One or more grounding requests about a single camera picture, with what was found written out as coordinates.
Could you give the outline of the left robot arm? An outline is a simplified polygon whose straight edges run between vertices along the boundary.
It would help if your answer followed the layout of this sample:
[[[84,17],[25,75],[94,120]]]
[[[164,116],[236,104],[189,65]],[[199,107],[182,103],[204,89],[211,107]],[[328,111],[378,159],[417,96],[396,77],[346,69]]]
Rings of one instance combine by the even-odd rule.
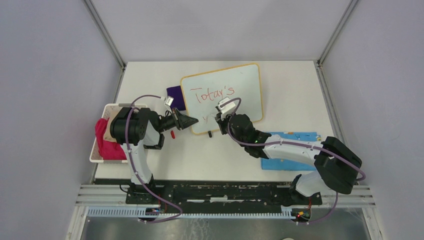
[[[199,120],[181,113],[177,108],[168,115],[160,115],[148,107],[123,107],[112,119],[110,135],[121,146],[131,170],[131,183],[142,186],[138,197],[145,204],[153,203],[157,190],[150,186],[153,173],[147,163],[146,150],[161,150],[164,132],[176,128],[187,129]]]

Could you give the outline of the red marker cap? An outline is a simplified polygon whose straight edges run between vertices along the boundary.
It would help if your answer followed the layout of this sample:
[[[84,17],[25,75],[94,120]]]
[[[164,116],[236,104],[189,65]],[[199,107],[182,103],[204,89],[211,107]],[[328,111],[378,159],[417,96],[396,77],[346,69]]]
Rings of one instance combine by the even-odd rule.
[[[172,137],[173,139],[175,139],[175,138],[176,138],[176,136],[175,136],[175,132],[174,132],[173,130],[170,132],[170,134],[171,134],[171,137]]]

